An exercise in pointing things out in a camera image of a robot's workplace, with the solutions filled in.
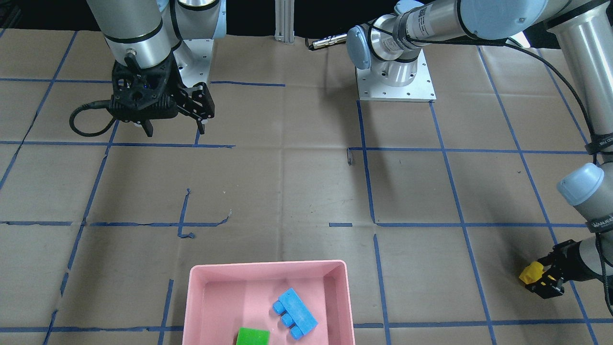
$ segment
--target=green block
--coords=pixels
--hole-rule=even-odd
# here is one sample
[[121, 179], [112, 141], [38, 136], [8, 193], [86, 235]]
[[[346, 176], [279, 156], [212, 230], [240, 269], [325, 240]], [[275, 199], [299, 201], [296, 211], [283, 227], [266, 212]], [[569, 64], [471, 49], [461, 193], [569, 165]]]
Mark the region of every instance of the green block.
[[269, 331], [241, 327], [238, 330], [236, 345], [268, 345]]

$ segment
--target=robotic arm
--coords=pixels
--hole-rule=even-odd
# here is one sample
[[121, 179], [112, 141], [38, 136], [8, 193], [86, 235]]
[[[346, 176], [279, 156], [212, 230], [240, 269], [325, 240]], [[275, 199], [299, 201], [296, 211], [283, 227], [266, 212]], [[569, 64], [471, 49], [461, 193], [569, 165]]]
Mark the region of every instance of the robotic arm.
[[[608, 304], [613, 293], [608, 287], [613, 282], [613, 30], [608, 6], [609, 0], [436, 0], [427, 5], [402, 0], [394, 14], [356, 26], [347, 35], [349, 56], [362, 77], [358, 83], [374, 79], [387, 88], [405, 88], [422, 72], [418, 56], [427, 44], [460, 36], [506, 40], [543, 20], [556, 34], [590, 129], [593, 142], [586, 149], [594, 155], [594, 164], [564, 178], [558, 190], [596, 235], [560, 243], [526, 268], [521, 280], [542, 298], [562, 295], [562, 284], [569, 280], [604, 282]], [[598, 153], [603, 163], [596, 165]]]
[[[181, 112], [196, 120], [204, 134], [205, 123], [215, 116], [208, 69], [212, 39], [226, 34], [226, 0], [88, 0], [88, 5], [116, 60], [113, 95], [109, 101], [76, 109], [70, 127], [77, 134], [96, 136], [121, 120], [141, 126], [151, 137], [151, 120]], [[187, 40], [198, 42], [190, 47]], [[100, 108], [113, 116], [105, 130], [76, 129], [80, 111]]]

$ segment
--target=blue toy block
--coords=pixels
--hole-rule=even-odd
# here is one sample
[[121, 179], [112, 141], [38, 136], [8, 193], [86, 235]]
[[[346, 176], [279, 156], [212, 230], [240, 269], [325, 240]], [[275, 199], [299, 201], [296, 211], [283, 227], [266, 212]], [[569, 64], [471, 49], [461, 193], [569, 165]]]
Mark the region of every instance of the blue toy block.
[[289, 327], [289, 333], [299, 340], [317, 326], [317, 320], [307, 309], [294, 289], [285, 291], [272, 306], [275, 313], [281, 315], [281, 321]]

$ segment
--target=pink bin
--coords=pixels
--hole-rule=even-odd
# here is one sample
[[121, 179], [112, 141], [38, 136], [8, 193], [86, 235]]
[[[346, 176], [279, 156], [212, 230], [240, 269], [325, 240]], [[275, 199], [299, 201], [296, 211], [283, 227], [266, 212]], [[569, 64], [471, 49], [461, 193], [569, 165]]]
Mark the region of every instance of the pink bin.
[[[319, 322], [294, 340], [272, 304], [290, 287]], [[240, 327], [270, 331], [268, 345], [355, 345], [347, 266], [341, 260], [194, 266], [183, 345], [234, 345]]]

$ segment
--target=white mounting plate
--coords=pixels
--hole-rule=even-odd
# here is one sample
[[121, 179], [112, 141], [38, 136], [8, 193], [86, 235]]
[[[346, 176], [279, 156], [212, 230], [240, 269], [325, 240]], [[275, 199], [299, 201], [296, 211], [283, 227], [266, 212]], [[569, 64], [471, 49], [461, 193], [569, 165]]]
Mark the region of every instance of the white mounting plate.
[[194, 54], [196, 63], [181, 69], [181, 79], [187, 87], [192, 87], [199, 82], [208, 84], [208, 74], [211, 71], [211, 61], [213, 61], [213, 39], [187, 39], [185, 44]]
[[430, 102], [436, 100], [423, 50], [417, 58], [415, 79], [405, 87], [391, 87], [383, 84], [371, 75], [369, 69], [356, 68], [356, 77], [361, 101]]

